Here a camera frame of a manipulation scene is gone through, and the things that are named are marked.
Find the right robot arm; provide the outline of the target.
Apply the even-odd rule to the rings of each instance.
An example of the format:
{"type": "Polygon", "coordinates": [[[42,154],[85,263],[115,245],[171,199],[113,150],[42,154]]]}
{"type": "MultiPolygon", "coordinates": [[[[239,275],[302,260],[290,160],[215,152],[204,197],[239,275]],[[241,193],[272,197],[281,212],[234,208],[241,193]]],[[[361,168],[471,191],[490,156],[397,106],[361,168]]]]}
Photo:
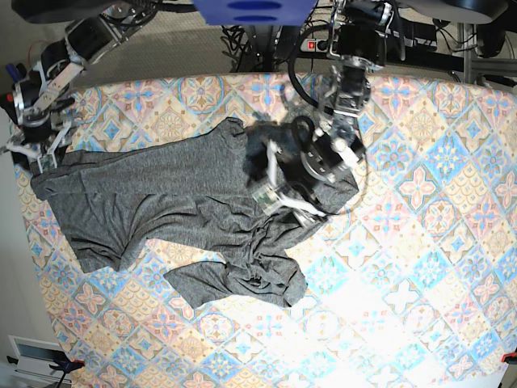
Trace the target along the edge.
{"type": "Polygon", "coordinates": [[[43,173],[56,168],[76,130],[67,114],[75,103],[72,82],[157,12],[152,2],[131,1],[119,17],[103,12],[73,22],[65,37],[48,45],[31,69],[17,66],[19,79],[12,91],[1,94],[1,108],[15,126],[1,153],[9,153],[25,171],[43,173]]]}

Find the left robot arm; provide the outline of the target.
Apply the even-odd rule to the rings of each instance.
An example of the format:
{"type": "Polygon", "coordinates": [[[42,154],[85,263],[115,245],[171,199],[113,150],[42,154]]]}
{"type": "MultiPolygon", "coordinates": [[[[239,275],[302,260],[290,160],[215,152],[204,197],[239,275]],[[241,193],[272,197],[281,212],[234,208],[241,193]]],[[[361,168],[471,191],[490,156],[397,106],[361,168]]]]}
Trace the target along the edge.
{"type": "Polygon", "coordinates": [[[366,158],[359,116],[371,96],[367,73],[384,67],[392,25],[402,27],[394,1],[336,1],[328,24],[301,33],[288,59],[288,76],[316,116],[297,116],[290,124],[298,164],[292,180],[280,170],[280,145],[267,142],[267,175],[253,193],[265,214],[291,209],[304,226],[331,214],[317,202],[313,190],[323,183],[337,183],[366,158]],[[298,82],[295,64],[305,39],[321,31],[328,32],[324,51],[334,64],[329,83],[314,99],[298,82]]]}

